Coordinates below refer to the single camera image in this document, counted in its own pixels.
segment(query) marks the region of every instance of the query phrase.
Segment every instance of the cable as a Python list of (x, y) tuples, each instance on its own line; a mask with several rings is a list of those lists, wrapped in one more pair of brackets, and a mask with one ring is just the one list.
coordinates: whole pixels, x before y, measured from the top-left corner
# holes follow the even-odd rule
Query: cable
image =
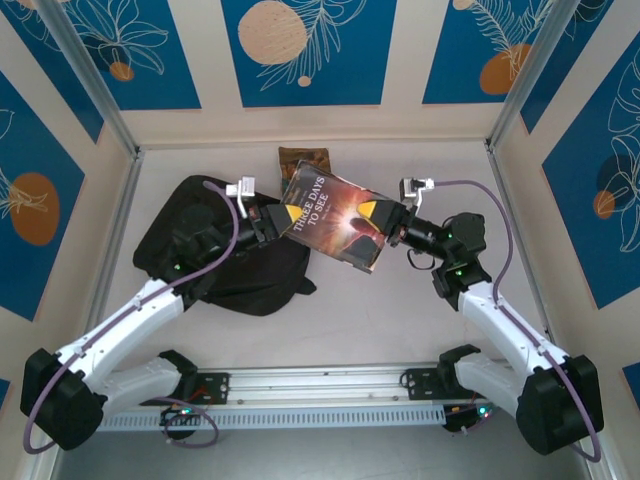
[(407, 381), (407, 382), (405, 383), (405, 382), (403, 382), (403, 381), (402, 381), (403, 379), (405, 379), (405, 380), (406, 380), (406, 378), (407, 378), (407, 372), (403, 372), (403, 373), (402, 373), (402, 375), (400, 375), (400, 378), (398, 379), (398, 383), (400, 384), (400, 386), (401, 386), (402, 388), (406, 388), (406, 389), (408, 389), (408, 388), (409, 388), (409, 382)]
[(411, 257), (412, 253), (414, 255), (420, 255), (422, 252), (419, 252), (415, 248), (410, 248), (409, 250), (407, 250), (407, 260), (409, 260), (409, 265), (411, 265), (416, 270), (433, 270), (433, 268), (436, 266), (436, 259), (434, 257), (431, 257), (431, 265), (429, 265), (428, 267), (418, 267)]
[(213, 439), (209, 440), (208, 442), (204, 442), (204, 443), (176, 442), (175, 440), (173, 440), (169, 436), (169, 427), (174, 423), (174, 421), (176, 421), (176, 419), (181, 418), (180, 415), (176, 415), (175, 417), (170, 418), (167, 421), (167, 423), (165, 423), (164, 430), (162, 431), (164, 436), (167, 438), (167, 442), (170, 445), (173, 445), (173, 446), (176, 446), (176, 447), (180, 447), (180, 448), (195, 449), (195, 448), (212, 447), (218, 441), (218, 437), (220, 436), (220, 430), (218, 429), (218, 425), (216, 425), (216, 422), (213, 420), (213, 418), (211, 418), (209, 416), (209, 414), (207, 413), (207, 411), (204, 408), (200, 408), (200, 407), (197, 407), (195, 405), (191, 405), (189, 402), (183, 402), (182, 400), (176, 400), (175, 398), (157, 397), (157, 398), (154, 398), (154, 400), (157, 400), (159, 402), (177, 403), (178, 405), (182, 405), (183, 407), (188, 407), (191, 410), (193, 410), (194, 412), (196, 412), (198, 415), (200, 415), (202, 418), (204, 418), (207, 422), (209, 422), (209, 424), (213, 428), (213, 432), (214, 432)]
[[(540, 349), (542, 345), (538, 341), (538, 339), (535, 337), (535, 335), (533, 335), (504, 305), (500, 305), (499, 303), (498, 288), (500, 286), (500, 282), (502, 282), (502, 279), (506, 275), (507, 270), (509, 270), (509, 266), (511, 265), (511, 261), (513, 260), (513, 250), (514, 250), (513, 231), (511, 229), (511, 222), (509, 222), (509, 217), (507, 216), (507, 212), (505, 211), (498, 197), (488, 187), (486, 187), (480, 182), (476, 182), (474, 180), (452, 180), (452, 181), (446, 181), (446, 182), (435, 182), (436, 187), (450, 187), (450, 186), (458, 186), (458, 185), (471, 185), (476, 188), (479, 188), (484, 193), (486, 193), (491, 198), (491, 200), (493, 200), (493, 203), (495, 203), (496, 206), (498, 207), (498, 210), (502, 215), (502, 220), (504, 221), (505, 227), (507, 229), (509, 247), (508, 247), (508, 253), (507, 253), (507, 260), (504, 264), (504, 267), (502, 267), (502, 270), (498, 274), (498, 277), (496, 278), (496, 281), (493, 284), (493, 301), (498, 307), (498, 309), (502, 313), (504, 313), (509, 320), (511, 320), (511, 322), (518, 328), (518, 330), (520, 330), (524, 334), (524, 336), (527, 337), (531, 341), (531, 343), (533, 343), (533, 345), (536, 348)], [(564, 385), (566, 386), (567, 391), (569, 392), (569, 395), (571, 395), (571, 398), (576, 404), (576, 407), (578, 407), (580, 416), (582, 417), (582, 420), (584, 421), (587, 427), (587, 431), (589, 432), (589, 437), (591, 438), (591, 443), (593, 444), (593, 455), (585, 452), (584, 450), (582, 450), (580, 447), (576, 445), (571, 445), (571, 448), (573, 448), (578, 454), (580, 454), (587, 460), (594, 463), (599, 462), (602, 459), (602, 448), (600, 445), (600, 440), (598, 439), (598, 434), (596, 432), (596, 429), (593, 426), (593, 422), (589, 417), (589, 413), (587, 412), (587, 409), (584, 406), (584, 403), (582, 402), (580, 395), (578, 395), (578, 392), (573, 386), (573, 383), (571, 382), (567, 374), (564, 373), (564, 370), (558, 364), (558, 362), (555, 361), (553, 356), (551, 356), (551, 354), (547, 352), (547, 350), (544, 348), (540, 350), (542, 351), (542, 355), (544, 356), (544, 358), (551, 364), (553, 369), (556, 371), (556, 373), (558, 374), (558, 377), (560, 377), (560, 379), (562, 380), (562, 383), (564, 383)]]
[[(198, 388), (195, 392), (193, 392), (193, 394), (187, 398), (187, 402), (191, 403), (193, 402), (197, 397), (199, 397), (200, 395), (206, 393), (206, 390), (204, 389), (204, 387), (200, 387)], [(171, 405), (169, 405), (167, 408), (165, 408), (162, 413), (160, 413), (160, 417), (162, 419), (164, 419), (164, 416), (167, 415), (168, 413), (170, 413), (172, 410), (175, 410), (179, 407), (179, 405), (177, 403), (172, 403)], [(177, 416), (182, 417), (183, 419), (183, 423), (180, 424), (180, 426), (184, 426), (186, 422), (189, 421), (189, 419), (191, 418), (191, 415), (189, 414), (178, 414)]]
[[(224, 262), (230, 255), (231, 252), (233, 251), (233, 249), (236, 246), (236, 243), (238, 241), (238, 233), (240, 230), (240, 221), (238, 220), (238, 214), (236, 212), (235, 206), (233, 205), (233, 203), (231, 203), (231, 200), (229, 200), (229, 197), (227, 197), (227, 194), (225, 193), (225, 191), (218, 187), (216, 184), (209, 182), (209, 181), (204, 181), (203, 185), (205, 188), (214, 191), (215, 193), (217, 193), (218, 195), (220, 195), (220, 197), (222, 197), (222, 199), (224, 200), (224, 202), (227, 204), (227, 207), (229, 208), (229, 212), (231, 213), (231, 219), (233, 222), (233, 232), (231, 234), (231, 239), (229, 241), (229, 246), (227, 247), (227, 249), (224, 251), (224, 253), (214, 262), (211, 262), (209, 265), (207, 265), (206, 267), (198, 270), (197, 272), (191, 273), (183, 278), (180, 278), (178, 280), (176, 280), (175, 282), (170, 283), (169, 285), (166, 285), (158, 290), (156, 290), (153, 293), (150, 293), (149, 295), (147, 295), (146, 297), (144, 297), (143, 299), (140, 300), (140, 304), (139, 307), (137, 307), (136, 305), (132, 305), (129, 308), (127, 308), (126, 310), (124, 310), (120, 315), (118, 315), (116, 318), (114, 318), (113, 320), (111, 320), (107, 325), (105, 325), (105, 327), (100, 330), (95, 336), (93, 336), (92, 338), (90, 338), (87, 343), (85, 343), (84, 345), (82, 345), (81, 347), (81, 351), (82, 354), (84, 354), (87, 350), (89, 350), (98, 340), (100, 340), (102, 337), (104, 337), (112, 328), (114, 328), (117, 324), (119, 324), (122, 320), (124, 320), (125, 318), (127, 318), (129, 315), (131, 315), (133, 312), (135, 312), (138, 308), (144, 306), (145, 304), (147, 304), (148, 302), (150, 302), (151, 300), (153, 300), (154, 298), (162, 295), (163, 293), (179, 286), (182, 285), (183, 283), (189, 282), (195, 278), (198, 278), (202, 275), (206, 275), (207, 273), (209, 273), (211, 270), (213, 270), (214, 268), (218, 267), (222, 262)], [(43, 447), (39, 447), (39, 448), (35, 448), (31, 445), (31, 432), (33, 430), (33, 426), (35, 425), (36, 422), (36, 417), (38, 416), (38, 413), (40, 412), (40, 409), (42, 408), (42, 404), (44, 403), (44, 401), (46, 400), (47, 396), (49, 395), (49, 393), (51, 393), (51, 390), (53, 390), (53, 387), (55, 387), (55, 385), (58, 383), (58, 380), (60, 380), (60, 378), (62, 378), (62, 376), (65, 374), (65, 372), (67, 372), (69, 370), (69, 368), (71, 367), (71, 365), (73, 365), (73, 363), (78, 360), (78, 358), (80, 358), (81, 355), (74, 353), (73, 355), (71, 355), (71, 357), (69, 357), (69, 360), (67, 360), (59, 369), (58, 371), (51, 377), (51, 380), (49, 380), (49, 382), (45, 385), (45, 387), (42, 389), (42, 392), (40, 392), (40, 395), (38, 396), (37, 400), (35, 401), (33, 408), (31, 409), (31, 413), (29, 414), (29, 419), (27, 420), (27, 425), (25, 426), (24, 429), (24, 434), (22, 436), (22, 446), (24, 447), (24, 450), (31, 454), (31, 455), (36, 455), (38, 453), (42, 453), (45, 452), (47, 450), (49, 450), (51, 447), (53, 447), (55, 445), (55, 442), (50, 442), (47, 445), (43, 446)]]
[(474, 430), (477, 430), (482, 425), (487, 423), (491, 419), (491, 417), (492, 417), (492, 415), (489, 415), (488, 417), (482, 417), (482, 418), (480, 418), (480, 420), (478, 420), (476, 423), (474, 423), (470, 427), (462, 427), (462, 430), (460, 430), (459, 432), (454, 432), (454, 435), (465, 435), (466, 436), (469, 432), (473, 432)]

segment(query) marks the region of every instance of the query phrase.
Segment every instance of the black backpack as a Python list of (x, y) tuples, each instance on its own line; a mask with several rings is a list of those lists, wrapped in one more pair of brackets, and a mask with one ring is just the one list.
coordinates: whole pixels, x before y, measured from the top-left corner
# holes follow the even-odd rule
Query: black backpack
[[(205, 180), (222, 188), (228, 184), (204, 175), (188, 177), (173, 192), (138, 245), (133, 264), (150, 277), (161, 277), (159, 259), (171, 245), (173, 223), (186, 207), (198, 203), (208, 205), (214, 209), (220, 226), (231, 222), (226, 203), (203, 186)], [(255, 200), (260, 206), (278, 203), (275, 198), (260, 193), (256, 193)], [(274, 313), (296, 293), (310, 295), (316, 290), (313, 282), (305, 277), (309, 256), (309, 248), (286, 237), (234, 255), (215, 270), (213, 286), (200, 300), (249, 315)]]

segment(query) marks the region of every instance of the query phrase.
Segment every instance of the metal frame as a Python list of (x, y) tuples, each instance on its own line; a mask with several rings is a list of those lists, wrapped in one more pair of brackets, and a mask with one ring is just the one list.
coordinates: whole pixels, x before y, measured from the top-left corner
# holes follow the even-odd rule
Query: metal frame
[(127, 226), (129, 212), (131, 211), (131, 205), (133, 204), (133, 196), (138, 185), (138, 179), (140, 178), (143, 160), (144, 152), (141, 152), (134, 159), (127, 174), (125, 185), (120, 200), (118, 201), (116, 215), (113, 219), (113, 225), (107, 237), (107, 251), (102, 260), (100, 274), (93, 289), (91, 309), (89, 310), (83, 333), (92, 330), (103, 320), (107, 299), (109, 298), (109, 290), (111, 289), (111, 282), (113, 281), (113, 274), (120, 252), (120, 245), (124, 238), (124, 232)]
[(510, 200), (511, 194), (510, 194), (509, 188), (507, 187), (507, 183), (504, 180), (504, 175), (502, 174), (502, 170), (500, 169), (500, 164), (499, 164), (495, 149), (489, 146), (488, 141), (486, 142), (485, 145), (487, 147), (487, 157), (489, 158), (489, 163), (491, 164), (491, 169), (493, 170), (493, 176), (496, 179), (496, 185), (498, 186), (498, 191), (500, 193), (500, 199), (502, 200), (502, 204), (505, 210), (507, 211), (507, 216), (509, 217), (509, 222), (511, 223), (513, 238), (516, 243), (516, 248), (520, 253), (520, 259), (522, 260), (524, 272), (525, 272), (525, 275), (527, 276), (527, 280), (529, 281), (529, 287), (531, 288), (533, 300), (536, 302), (536, 306), (538, 307), (538, 313), (540, 314), (540, 319), (542, 320), (544, 333), (546, 333), (549, 336), (551, 341), (554, 341), (553, 329), (551, 326), (551, 322), (549, 320), (547, 308), (545, 307), (546, 303), (543, 299), (542, 292), (538, 287), (538, 282), (536, 281), (536, 276), (532, 267), (531, 260), (529, 258), (529, 250), (527, 249), (524, 238), (520, 233), (521, 222), (518, 219), (513, 209), (513, 205)]
[(507, 133), (511, 125), (520, 115), (520, 110), (531, 93), (533, 86), (544, 70), (549, 57), (553, 53), (558, 41), (564, 33), (564, 29), (571, 20), (571, 17), (578, 8), (581, 0), (562, 0), (555, 2), (549, 16), (540, 28), (540, 32), (527, 60), (524, 62), (520, 73), (516, 77), (504, 106), (494, 124), (489, 136), (487, 144), (490, 151), (500, 143), (502, 137)]
[(125, 123), (120, 109), (113, 99), (111, 92), (104, 83), (100, 72), (96, 68), (89, 52), (76, 34), (69, 17), (64, 12), (62, 5), (56, 0), (33, 0), (38, 10), (38, 15), (51, 33), (51, 36), (60, 47), (69, 65), (87, 91), (91, 101), (102, 115), (105, 124), (111, 128), (118, 142), (127, 151), (131, 158), (138, 153), (136, 144), (129, 127)]
[[(400, 376), (409, 368), (435, 368), (434, 363), (354, 367), (206, 370), (228, 373), (227, 404), (210, 414), (224, 430), (444, 425), (445, 405), (467, 404), (468, 398), (409, 400)], [(474, 403), (488, 405), (483, 398)], [(100, 432), (159, 431), (166, 407), (140, 407), (105, 420)], [(194, 417), (182, 430), (206, 430)]]

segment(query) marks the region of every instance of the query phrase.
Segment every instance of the white table surface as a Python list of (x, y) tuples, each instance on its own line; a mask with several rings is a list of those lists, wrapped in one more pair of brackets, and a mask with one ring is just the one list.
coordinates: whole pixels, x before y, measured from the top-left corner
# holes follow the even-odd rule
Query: white table surface
[[(182, 180), (193, 174), (229, 181), (254, 175), (258, 191), (279, 197), (278, 146), (261, 143), (146, 152), (106, 315), (147, 280), (145, 272), (134, 268), (133, 252)], [(392, 198), (398, 198), (398, 182), (404, 176), (468, 178), (497, 191), (479, 141), (298, 142), (283, 146), (327, 147), (334, 173)], [(463, 211), (486, 217), (488, 248), (480, 258), (495, 278), (506, 257), (507, 239), (502, 219), (484, 193), (472, 187), (436, 189), (427, 195), (420, 216), (441, 223)], [(146, 362), (167, 349), (179, 351), (201, 368), (435, 361), (440, 353), (465, 343), (501, 357), (488, 338), (437, 296), (430, 272), (409, 266), (402, 246), (387, 246), (372, 275), (313, 252), (307, 276), (317, 285), (317, 292), (308, 297), (296, 295), (268, 317), (197, 303), (148, 338), (123, 366)], [(501, 290), (541, 330), (517, 252)]]

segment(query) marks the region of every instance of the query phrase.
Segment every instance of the book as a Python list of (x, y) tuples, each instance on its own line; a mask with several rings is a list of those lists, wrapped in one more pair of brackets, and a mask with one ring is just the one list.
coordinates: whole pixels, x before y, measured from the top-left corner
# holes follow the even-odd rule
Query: book
[(329, 150), (326, 148), (278, 148), (280, 171), (282, 172), (282, 193), (286, 192), (289, 182), (298, 168), (300, 160), (312, 163), (322, 170), (331, 173)]
[(385, 237), (357, 208), (382, 199), (386, 197), (301, 161), (282, 202), (301, 207), (303, 213), (285, 235), (371, 273)]

